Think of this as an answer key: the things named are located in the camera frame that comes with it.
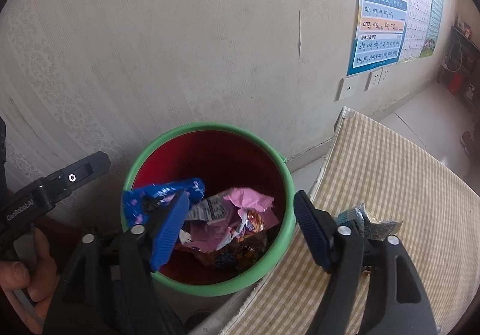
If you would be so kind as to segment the person's left hand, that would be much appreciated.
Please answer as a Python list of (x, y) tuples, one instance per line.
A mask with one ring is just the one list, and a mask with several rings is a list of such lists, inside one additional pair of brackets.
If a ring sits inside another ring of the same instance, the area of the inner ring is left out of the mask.
[(1, 289), (21, 322), (33, 334), (42, 334), (43, 325), (30, 314), (14, 294), (15, 290), (27, 289), (36, 303), (35, 315), (40, 319), (47, 317), (47, 312), (58, 284), (57, 265), (50, 255), (47, 237), (38, 228), (32, 230), (33, 245), (37, 254), (37, 266), (32, 274), (19, 261), (1, 262)]

